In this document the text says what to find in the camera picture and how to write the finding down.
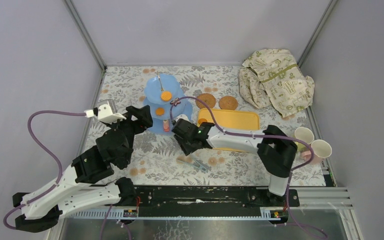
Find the yellow serving tray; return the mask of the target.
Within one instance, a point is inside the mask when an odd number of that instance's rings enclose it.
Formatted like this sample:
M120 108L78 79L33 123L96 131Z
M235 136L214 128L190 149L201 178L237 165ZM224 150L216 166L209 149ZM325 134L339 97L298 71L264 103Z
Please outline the yellow serving tray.
M260 117L255 112L215 109L215 108L212 108L211 110L215 117L215 120L223 128L226 127L230 129L247 130L247 131L256 131L261 129ZM199 126L198 120L201 118L207 119L207 122L209 123L214 122L211 117L211 114L206 108L202 108L199 110L198 115L196 117L197 126ZM243 152L241 150L237 150L233 148L216 148L216 150Z

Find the orange waffle cookie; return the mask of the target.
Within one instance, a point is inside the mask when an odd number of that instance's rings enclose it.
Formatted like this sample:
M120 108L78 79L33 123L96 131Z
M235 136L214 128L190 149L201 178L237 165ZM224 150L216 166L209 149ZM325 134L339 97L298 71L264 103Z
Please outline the orange waffle cookie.
M160 98L162 101L164 102L169 102L171 101L173 95L170 91L163 91L161 94L160 94Z

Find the light blue tongs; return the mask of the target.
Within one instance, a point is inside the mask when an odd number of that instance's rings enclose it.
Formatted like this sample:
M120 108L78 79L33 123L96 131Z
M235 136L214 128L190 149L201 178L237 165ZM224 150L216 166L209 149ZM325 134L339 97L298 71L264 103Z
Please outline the light blue tongs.
M179 156L176 158L176 161L188 166L191 166L199 171L202 171L203 173L207 173L208 169L206 166L201 164L199 161L197 161L195 158L190 156Z

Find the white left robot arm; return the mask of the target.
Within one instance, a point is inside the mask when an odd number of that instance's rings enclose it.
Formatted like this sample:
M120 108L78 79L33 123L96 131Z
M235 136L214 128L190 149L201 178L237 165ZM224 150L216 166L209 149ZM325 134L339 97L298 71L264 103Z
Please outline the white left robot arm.
M39 233L54 227L71 214L102 205L138 206L140 203L130 178L90 190L97 182L114 174L114 168L125 169L131 162L136 135L153 125L151 109L128 106L118 113L108 103L82 113L97 118L107 131L95 145L77 156L66 168L59 168L54 180L31 193L18 192L12 197L13 209L21 214L13 229Z

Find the woven rattan coaster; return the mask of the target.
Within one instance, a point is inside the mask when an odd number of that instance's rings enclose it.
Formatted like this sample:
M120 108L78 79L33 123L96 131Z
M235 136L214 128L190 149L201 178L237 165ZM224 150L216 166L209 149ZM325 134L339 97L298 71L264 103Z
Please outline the woven rattan coaster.
M238 107L238 101L233 96L224 96L219 100L219 107L222 110L234 111Z
M216 105L216 98L210 93L202 93L197 97L195 104L198 108L204 109L206 108L204 103L210 108L214 108Z

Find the star shaped cookie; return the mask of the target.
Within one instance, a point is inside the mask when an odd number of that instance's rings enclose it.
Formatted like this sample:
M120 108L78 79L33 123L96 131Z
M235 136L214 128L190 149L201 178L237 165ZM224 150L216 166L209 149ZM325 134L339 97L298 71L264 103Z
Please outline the star shaped cookie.
M181 103L181 100L180 100L180 98L179 97L176 97L175 99L173 99L171 102L170 102L170 105L172 106L172 107L176 107L178 104L180 104Z

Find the orange flower cookie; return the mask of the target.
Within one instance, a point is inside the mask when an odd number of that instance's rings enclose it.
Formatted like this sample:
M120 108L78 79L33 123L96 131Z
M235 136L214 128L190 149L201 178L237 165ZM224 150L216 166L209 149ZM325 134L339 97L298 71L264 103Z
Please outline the orange flower cookie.
M157 116L162 116L165 114L165 109L163 107L158 107L156 110L155 110L155 114Z

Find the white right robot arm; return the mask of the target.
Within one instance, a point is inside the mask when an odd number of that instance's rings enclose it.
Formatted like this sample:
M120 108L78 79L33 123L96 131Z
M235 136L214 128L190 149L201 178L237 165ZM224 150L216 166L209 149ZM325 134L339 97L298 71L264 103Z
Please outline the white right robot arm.
M231 149L257 155L270 174L267 201L279 206L287 199L286 189L298 146L277 126L246 131L222 128L212 122L195 125L179 119L171 131L185 155L200 149Z

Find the pink cake slice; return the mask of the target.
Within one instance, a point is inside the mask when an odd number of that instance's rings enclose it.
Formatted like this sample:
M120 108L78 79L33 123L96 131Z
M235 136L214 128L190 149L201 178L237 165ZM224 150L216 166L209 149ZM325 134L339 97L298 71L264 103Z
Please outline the pink cake slice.
M168 133L170 131L170 121L168 119L163 120L162 127L163 127L163 131L165 133Z

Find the blue three-tier cake stand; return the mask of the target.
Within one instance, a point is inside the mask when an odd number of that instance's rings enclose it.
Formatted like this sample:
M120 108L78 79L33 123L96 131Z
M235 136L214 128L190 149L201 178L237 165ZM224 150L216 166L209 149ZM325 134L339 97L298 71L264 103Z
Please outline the blue three-tier cake stand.
M169 91L172 93L172 99L184 97L185 94L177 81L175 76L170 74L158 73L157 76L149 79L144 88L145 99L143 104L150 106L151 116L153 118L153 126L148 130L161 135L172 134L172 121L171 118L176 119L177 116L185 114L189 120L192 118L193 107L188 100L181 100L181 103L173 107L170 105L171 101L164 102L161 100L161 93ZM157 116L155 110L157 108L164 108L165 113L162 116ZM163 131L163 120L170 121L170 131Z

